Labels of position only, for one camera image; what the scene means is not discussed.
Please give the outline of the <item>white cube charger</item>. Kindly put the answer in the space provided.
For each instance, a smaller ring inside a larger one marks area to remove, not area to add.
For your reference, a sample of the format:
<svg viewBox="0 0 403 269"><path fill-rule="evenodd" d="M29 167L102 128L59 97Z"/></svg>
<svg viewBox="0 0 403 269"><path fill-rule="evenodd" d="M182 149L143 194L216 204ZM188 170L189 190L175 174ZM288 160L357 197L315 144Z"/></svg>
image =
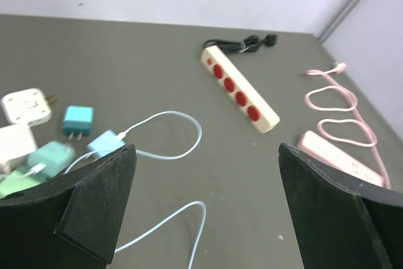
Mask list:
<svg viewBox="0 0 403 269"><path fill-rule="evenodd" d="M1 174L10 174L36 149L37 143L27 124L1 127Z"/></svg>

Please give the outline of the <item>beige wooden power strip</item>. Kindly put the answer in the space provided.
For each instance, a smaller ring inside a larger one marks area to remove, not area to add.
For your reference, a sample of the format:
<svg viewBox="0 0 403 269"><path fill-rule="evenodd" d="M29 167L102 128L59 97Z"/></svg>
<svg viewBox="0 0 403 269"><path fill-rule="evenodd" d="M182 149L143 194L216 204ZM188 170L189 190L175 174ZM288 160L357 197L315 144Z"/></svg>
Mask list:
<svg viewBox="0 0 403 269"><path fill-rule="evenodd" d="M272 107L218 46L203 49L200 61L259 133L269 132L280 122Z"/></svg>

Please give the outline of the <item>pink power strip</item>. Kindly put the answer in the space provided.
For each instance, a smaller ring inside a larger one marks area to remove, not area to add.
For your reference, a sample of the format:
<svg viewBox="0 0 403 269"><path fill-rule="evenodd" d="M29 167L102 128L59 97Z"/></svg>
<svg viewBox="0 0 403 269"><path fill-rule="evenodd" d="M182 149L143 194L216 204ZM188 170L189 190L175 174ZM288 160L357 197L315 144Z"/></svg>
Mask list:
<svg viewBox="0 0 403 269"><path fill-rule="evenodd" d="M304 133L297 147L312 158L363 181L384 187L383 176L365 166L313 131Z"/></svg>

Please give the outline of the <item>green plug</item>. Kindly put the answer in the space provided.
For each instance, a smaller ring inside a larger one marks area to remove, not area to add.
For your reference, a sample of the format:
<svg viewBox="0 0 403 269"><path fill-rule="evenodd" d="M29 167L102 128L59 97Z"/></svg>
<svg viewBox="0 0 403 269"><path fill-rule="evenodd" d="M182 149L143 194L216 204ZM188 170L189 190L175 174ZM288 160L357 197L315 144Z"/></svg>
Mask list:
<svg viewBox="0 0 403 269"><path fill-rule="evenodd" d="M22 165L7 177L1 177L1 198L6 197L14 192L26 190L47 181L46 176L41 173L25 176L30 170L26 165Z"/></svg>

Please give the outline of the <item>teal plug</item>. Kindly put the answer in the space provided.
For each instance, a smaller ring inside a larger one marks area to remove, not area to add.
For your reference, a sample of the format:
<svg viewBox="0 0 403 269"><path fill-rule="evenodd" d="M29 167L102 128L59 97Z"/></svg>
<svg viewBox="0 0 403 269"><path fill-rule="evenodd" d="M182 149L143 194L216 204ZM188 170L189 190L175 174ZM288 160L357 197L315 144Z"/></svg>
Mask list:
<svg viewBox="0 0 403 269"><path fill-rule="evenodd" d="M53 178L72 162L75 150L69 144L51 141L31 153L27 159L27 165L34 167L43 164L45 167L40 171L47 178Z"/></svg>

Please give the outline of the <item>white square plug adapter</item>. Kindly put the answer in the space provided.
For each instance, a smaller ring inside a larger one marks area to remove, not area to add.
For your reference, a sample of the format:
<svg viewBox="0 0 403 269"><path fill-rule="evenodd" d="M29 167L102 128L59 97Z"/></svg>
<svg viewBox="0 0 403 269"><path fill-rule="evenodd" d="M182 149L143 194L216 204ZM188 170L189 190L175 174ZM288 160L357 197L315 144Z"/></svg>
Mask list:
<svg viewBox="0 0 403 269"><path fill-rule="evenodd" d="M51 119L51 106L57 101L54 94L45 96L40 89L30 88L3 96L1 108L10 124L25 123L32 127Z"/></svg>

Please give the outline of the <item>blue plug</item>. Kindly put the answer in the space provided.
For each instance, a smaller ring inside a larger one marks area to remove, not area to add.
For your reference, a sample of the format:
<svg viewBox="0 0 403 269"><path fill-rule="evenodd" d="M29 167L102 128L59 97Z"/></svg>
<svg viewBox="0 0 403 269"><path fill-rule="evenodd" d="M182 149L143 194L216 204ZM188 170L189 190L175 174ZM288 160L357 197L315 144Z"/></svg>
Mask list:
<svg viewBox="0 0 403 269"><path fill-rule="evenodd" d="M122 135L118 135L112 130L106 130L87 145L87 150L91 153L90 156L98 159L124 145Z"/></svg>

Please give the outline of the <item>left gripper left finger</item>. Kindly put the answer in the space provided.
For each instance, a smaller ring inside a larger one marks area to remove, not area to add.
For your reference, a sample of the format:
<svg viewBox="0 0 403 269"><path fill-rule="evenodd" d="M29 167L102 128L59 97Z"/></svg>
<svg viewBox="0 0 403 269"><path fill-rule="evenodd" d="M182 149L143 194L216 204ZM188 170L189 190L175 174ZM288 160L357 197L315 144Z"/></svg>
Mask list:
<svg viewBox="0 0 403 269"><path fill-rule="evenodd" d="M105 268L137 164L134 145L1 199L1 268Z"/></svg>

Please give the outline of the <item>teal charger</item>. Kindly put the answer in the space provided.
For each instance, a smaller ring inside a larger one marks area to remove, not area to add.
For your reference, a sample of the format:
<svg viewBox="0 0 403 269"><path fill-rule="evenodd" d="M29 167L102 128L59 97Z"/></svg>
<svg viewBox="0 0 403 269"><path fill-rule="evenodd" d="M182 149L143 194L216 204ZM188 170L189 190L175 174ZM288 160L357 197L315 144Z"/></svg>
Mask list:
<svg viewBox="0 0 403 269"><path fill-rule="evenodd" d="M93 127L93 108L89 106L70 105L66 108L65 115L62 121L62 130L68 140L76 137L80 140L81 137L91 135Z"/></svg>

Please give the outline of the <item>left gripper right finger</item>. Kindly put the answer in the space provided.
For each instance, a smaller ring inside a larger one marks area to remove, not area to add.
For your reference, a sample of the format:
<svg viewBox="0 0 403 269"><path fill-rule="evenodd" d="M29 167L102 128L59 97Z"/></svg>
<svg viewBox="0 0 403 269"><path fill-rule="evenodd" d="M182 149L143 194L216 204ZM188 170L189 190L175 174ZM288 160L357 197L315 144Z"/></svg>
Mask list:
<svg viewBox="0 0 403 269"><path fill-rule="evenodd" d="M402 194L282 143L278 162L305 268L402 268Z"/></svg>

